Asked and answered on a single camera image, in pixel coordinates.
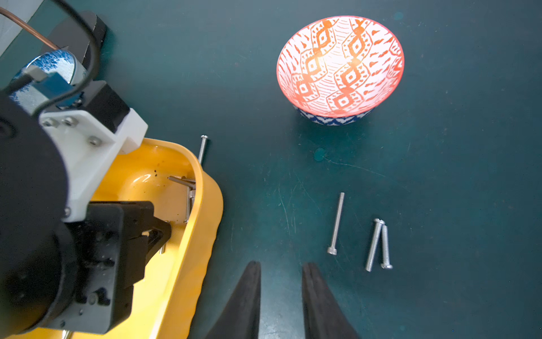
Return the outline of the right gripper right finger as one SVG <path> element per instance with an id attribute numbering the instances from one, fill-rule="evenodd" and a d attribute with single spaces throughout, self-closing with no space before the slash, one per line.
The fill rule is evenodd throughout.
<path id="1" fill-rule="evenodd" d="M 301 292 L 305 338 L 360 338 L 315 263 L 303 265 Z"/>

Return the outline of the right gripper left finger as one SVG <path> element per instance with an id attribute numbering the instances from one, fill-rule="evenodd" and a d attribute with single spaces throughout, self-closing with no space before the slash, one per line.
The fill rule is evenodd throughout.
<path id="1" fill-rule="evenodd" d="M 251 261 L 206 338 L 258 338 L 260 315 L 261 264 Z"/>

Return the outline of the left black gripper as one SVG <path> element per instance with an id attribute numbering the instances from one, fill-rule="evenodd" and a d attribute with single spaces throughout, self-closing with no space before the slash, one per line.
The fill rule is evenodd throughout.
<path id="1" fill-rule="evenodd" d="M 128 319 L 134 285 L 172 235 L 154 211 L 149 201 L 92 202 L 83 221 L 67 224 L 75 276 L 46 329 L 106 334 Z"/>

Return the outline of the long thin silver screw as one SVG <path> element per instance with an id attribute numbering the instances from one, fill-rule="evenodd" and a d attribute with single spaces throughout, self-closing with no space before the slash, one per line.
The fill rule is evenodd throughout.
<path id="1" fill-rule="evenodd" d="M 338 201 L 338 205 L 337 205 L 337 213 L 336 213 L 336 216 L 335 216 L 335 224 L 334 224 L 334 228 L 333 228 L 333 236 L 332 236 L 332 239 L 331 239 L 331 242 L 330 242 L 330 246 L 327 248 L 327 253 L 330 254 L 330 255 L 333 255 L 333 256 L 337 255 L 336 245 L 337 245 L 338 232 L 339 232 L 339 228 L 340 228 L 340 221 L 341 221 L 341 217 L 342 217 L 342 210 L 343 210 L 343 206 L 344 206 L 344 198 L 345 198 L 345 193 L 341 192 L 340 197 L 339 197 L 339 201 Z"/>

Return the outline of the yellow plastic storage box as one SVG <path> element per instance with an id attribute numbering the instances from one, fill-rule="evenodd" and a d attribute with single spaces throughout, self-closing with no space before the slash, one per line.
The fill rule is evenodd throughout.
<path id="1" fill-rule="evenodd" d="M 169 176 L 196 180 L 196 197 L 185 223 L 186 187 Z M 186 338 L 222 219 L 219 186 L 187 148 L 151 138 L 118 156 L 92 202 L 149 201 L 172 235 L 134 286 L 131 314 L 106 334 L 35 329 L 7 338 Z"/>

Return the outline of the silver screw pair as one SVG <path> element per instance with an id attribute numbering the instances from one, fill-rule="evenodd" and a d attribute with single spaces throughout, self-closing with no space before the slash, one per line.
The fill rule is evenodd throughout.
<path id="1" fill-rule="evenodd" d="M 379 239 L 380 239 L 380 236 L 381 236 L 381 230 L 382 230 L 384 225 L 385 225 L 385 222 L 383 220 L 381 220 L 379 218 L 376 218 L 374 220 L 373 237 L 372 237 L 372 240 L 371 240 L 371 246 L 370 246 L 370 249 L 369 249 L 368 257 L 367 257 L 367 260 L 366 260 L 366 266 L 365 266 L 365 270 L 367 272 L 372 271 L 374 258 L 375 258 L 375 254 L 376 254 L 376 250 L 377 250 L 377 246 L 378 246 L 378 242 L 379 242 Z"/>

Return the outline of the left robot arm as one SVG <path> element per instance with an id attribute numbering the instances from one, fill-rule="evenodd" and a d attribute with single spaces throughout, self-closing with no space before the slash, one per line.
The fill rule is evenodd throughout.
<path id="1" fill-rule="evenodd" d="M 149 201 L 92 202 L 64 221 L 69 179 L 52 140 L 1 96 L 1 337 L 35 329 L 105 334 L 169 240 Z"/>

